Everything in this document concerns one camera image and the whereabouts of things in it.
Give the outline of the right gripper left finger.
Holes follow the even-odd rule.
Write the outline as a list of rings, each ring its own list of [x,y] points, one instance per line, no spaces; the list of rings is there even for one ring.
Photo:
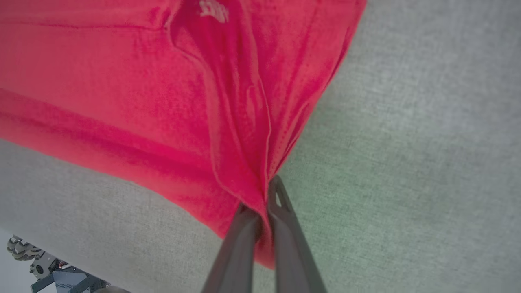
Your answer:
[[[254,247],[260,216],[240,204],[201,290],[203,293],[251,293]]]

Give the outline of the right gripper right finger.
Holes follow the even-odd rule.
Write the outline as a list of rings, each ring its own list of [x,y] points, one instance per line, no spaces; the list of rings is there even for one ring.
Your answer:
[[[270,182],[267,199],[267,214],[274,240],[276,292],[327,292],[279,175]]]

